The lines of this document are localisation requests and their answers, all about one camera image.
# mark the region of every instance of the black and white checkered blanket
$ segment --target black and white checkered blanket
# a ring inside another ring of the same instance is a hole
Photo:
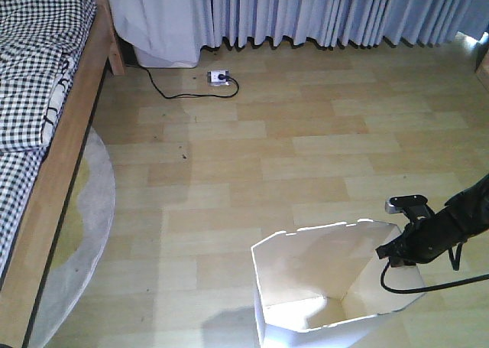
[[[94,0],[0,0],[0,276],[95,11]]]
[[[49,145],[50,94],[95,9],[93,0],[0,0],[0,151]]]

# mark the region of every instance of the black robotic arm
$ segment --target black robotic arm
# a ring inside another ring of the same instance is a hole
[[[393,293],[420,293],[488,280],[489,275],[463,279],[425,288],[399,290],[387,287],[384,277],[389,266],[426,264],[443,252],[449,252],[454,270],[458,270],[462,245],[473,236],[489,229],[489,174],[474,186],[456,194],[445,208],[434,213],[422,195],[392,197],[386,202],[388,213],[403,213],[409,223],[403,233],[389,243],[379,246],[379,259],[389,258],[381,275],[382,287]]]

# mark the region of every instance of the curtain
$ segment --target curtain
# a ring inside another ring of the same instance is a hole
[[[274,46],[312,38],[334,47],[442,44],[458,31],[480,39],[489,0],[109,0],[119,35],[149,67],[193,67],[202,46],[222,39],[243,47],[251,38]]]

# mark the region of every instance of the power strip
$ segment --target power strip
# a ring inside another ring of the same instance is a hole
[[[207,83],[210,86],[228,86],[229,80],[219,79],[219,75],[229,76],[229,70],[211,70],[207,72]]]

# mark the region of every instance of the black power cord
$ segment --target black power cord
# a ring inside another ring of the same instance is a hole
[[[176,99],[176,98],[203,98],[203,97],[215,97],[215,98],[232,98],[236,96],[239,92],[239,84],[236,81],[235,78],[229,76],[229,75],[224,75],[224,74],[219,74],[218,78],[220,80],[226,80],[233,82],[236,85],[236,90],[234,93],[229,94],[229,95],[219,95],[219,94],[197,94],[197,93],[181,93],[181,94],[176,94],[175,96],[167,96],[154,82],[153,76],[151,75],[151,71],[149,71],[148,68],[142,67],[141,65],[127,65],[128,67],[135,67],[138,69],[142,69],[146,71],[147,75],[150,77],[151,84],[153,84],[153,87],[155,88],[156,91],[165,99]]]
[[[413,294],[413,293],[425,293],[425,292],[431,292],[431,291],[439,291],[441,289],[447,289],[447,288],[453,288],[453,287],[458,287],[460,285],[468,285],[470,283],[475,283],[476,281],[486,281],[489,279],[489,274],[483,274],[479,275],[477,277],[472,277],[472,278],[467,278],[467,279],[461,279],[459,281],[450,281],[449,283],[443,283],[440,285],[430,285],[428,287],[421,287],[421,288],[411,288],[411,289],[396,289],[396,288],[391,288],[388,287],[385,284],[385,275],[387,273],[387,270],[390,266],[390,263],[388,262],[385,265],[384,270],[382,271],[381,274],[381,286],[383,289],[386,291],[392,292],[392,293],[397,293],[397,294]]]

